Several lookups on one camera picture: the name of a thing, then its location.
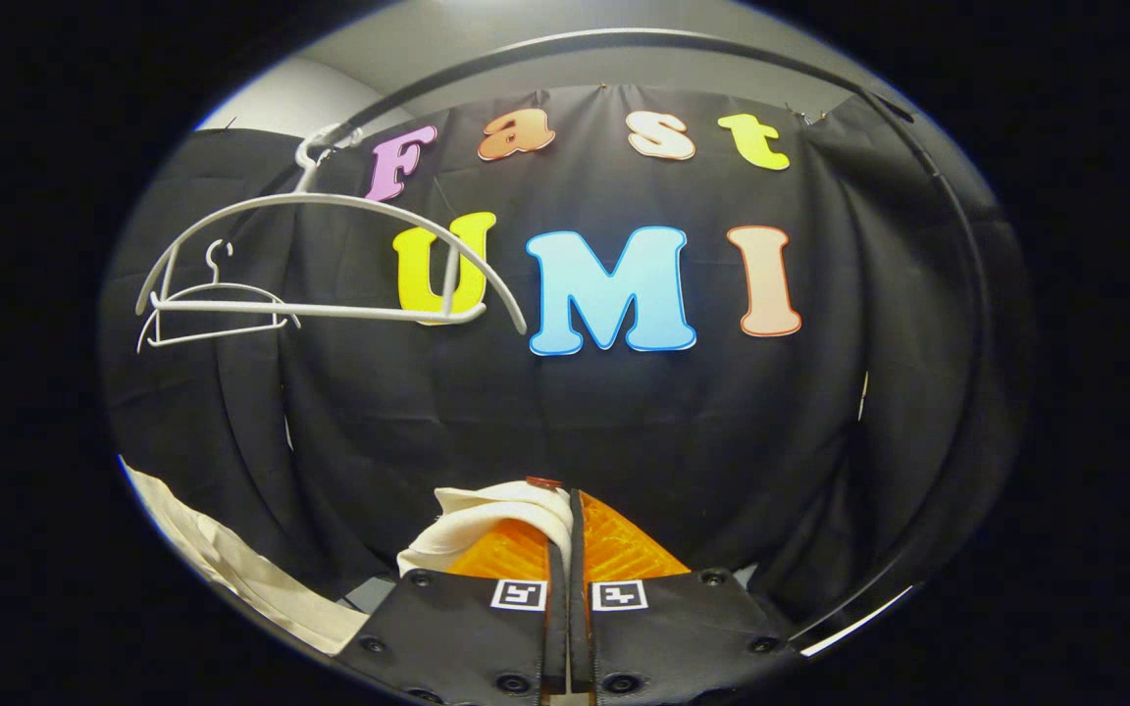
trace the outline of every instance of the white wall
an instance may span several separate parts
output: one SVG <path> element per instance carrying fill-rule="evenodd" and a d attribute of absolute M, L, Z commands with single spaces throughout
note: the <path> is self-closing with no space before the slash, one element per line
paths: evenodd
<path fill-rule="evenodd" d="M 194 130 L 268 130 L 297 138 L 316 132 L 328 124 L 348 120 L 381 94 L 359 81 L 308 59 L 290 58 L 243 86 L 217 107 Z M 412 117 L 401 107 L 377 117 L 365 134 L 386 129 Z"/>

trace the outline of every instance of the white cloth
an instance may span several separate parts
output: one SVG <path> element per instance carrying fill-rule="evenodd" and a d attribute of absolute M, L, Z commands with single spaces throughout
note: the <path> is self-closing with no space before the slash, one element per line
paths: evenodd
<path fill-rule="evenodd" d="M 219 583 L 288 634 L 325 654 L 338 654 L 368 619 L 313 593 L 272 561 L 255 554 L 237 533 L 176 500 L 162 479 L 125 473 L 163 535 L 207 581 Z"/>
<path fill-rule="evenodd" d="M 400 576 L 412 568 L 447 570 L 499 520 L 514 518 L 539 529 L 553 544 L 559 547 L 568 581 L 570 533 L 574 531 L 568 493 L 558 487 L 534 487 L 525 481 L 511 481 L 480 490 L 438 487 L 435 488 L 435 498 L 443 514 L 408 549 L 400 551 Z"/>

